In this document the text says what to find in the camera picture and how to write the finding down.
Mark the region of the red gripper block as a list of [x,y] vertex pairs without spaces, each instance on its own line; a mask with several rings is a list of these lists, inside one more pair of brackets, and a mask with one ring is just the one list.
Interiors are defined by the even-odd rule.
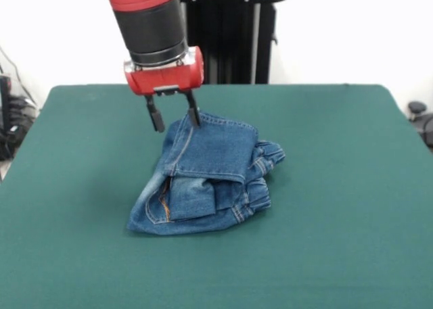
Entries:
[[204,82],[204,61],[198,46],[189,47],[179,59],[162,66],[138,66],[127,61],[124,63],[124,75],[132,92],[145,95],[147,110],[156,132],[163,133],[165,125],[152,95],[169,91],[186,91],[189,118],[193,126],[200,126],[199,109],[190,90],[200,87]]

